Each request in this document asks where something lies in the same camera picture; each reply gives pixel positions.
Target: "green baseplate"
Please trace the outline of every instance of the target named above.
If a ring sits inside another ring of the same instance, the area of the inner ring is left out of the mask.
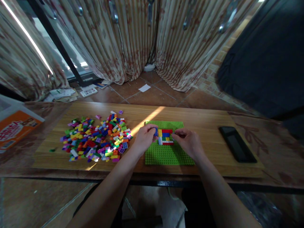
[[[183,122],[172,121],[146,121],[146,124],[155,124],[158,129],[183,128]],[[158,141],[153,142],[145,153],[146,165],[194,165],[194,161],[186,154],[181,146],[174,141],[174,146],[159,145]]]

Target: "box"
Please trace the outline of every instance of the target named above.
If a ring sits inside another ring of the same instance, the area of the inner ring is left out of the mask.
[[[0,95],[0,154],[42,122],[44,119],[24,107],[23,102]]]

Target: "floral curtain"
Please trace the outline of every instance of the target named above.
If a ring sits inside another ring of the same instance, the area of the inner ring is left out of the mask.
[[[173,89],[186,92],[196,83],[257,0],[239,0],[230,28],[219,34],[230,2],[197,1],[190,26],[184,31],[188,1],[161,1],[155,65]]]
[[[30,34],[48,66],[4,3],[0,2],[0,83],[34,101],[43,99],[51,89],[69,87],[62,69],[49,54],[49,47],[16,0],[5,2]]]
[[[56,11],[63,31],[95,75],[120,85],[139,77],[156,37],[155,23],[147,26],[147,1],[116,0],[118,24],[111,20],[108,0],[45,3]],[[79,6],[82,16],[75,10]]]

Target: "smartphone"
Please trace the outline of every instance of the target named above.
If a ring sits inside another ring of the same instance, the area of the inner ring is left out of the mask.
[[[234,158],[239,163],[257,163],[257,160],[234,127],[219,127]]]

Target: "wooden board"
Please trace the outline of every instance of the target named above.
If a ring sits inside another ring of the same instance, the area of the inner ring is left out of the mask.
[[[182,121],[186,128],[192,129],[200,135],[206,155],[223,176],[262,177],[264,166],[255,153],[254,156],[258,161],[256,164],[238,163],[221,136],[218,130],[220,126],[233,126],[237,129],[226,111],[94,102],[77,102],[70,107],[34,153],[33,167],[111,171],[115,166],[115,163],[112,162],[99,161],[95,163],[92,161],[88,163],[86,159],[70,162],[69,154],[61,150],[63,144],[60,142],[60,137],[64,135],[66,129],[69,129],[67,124],[72,119],[82,116],[96,119],[96,115],[101,115],[104,119],[109,116],[111,110],[117,113],[119,110],[123,110],[122,117],[125,118],[126,125],[131,129],[134,137],[136,137],[134,133],[137,133],[146,120]],[[54,148],[57,148],[54,153],[49,152],[50,149]],[[198,174],[195,166],[146,166],[144,155],[137,163],[134,172]]]

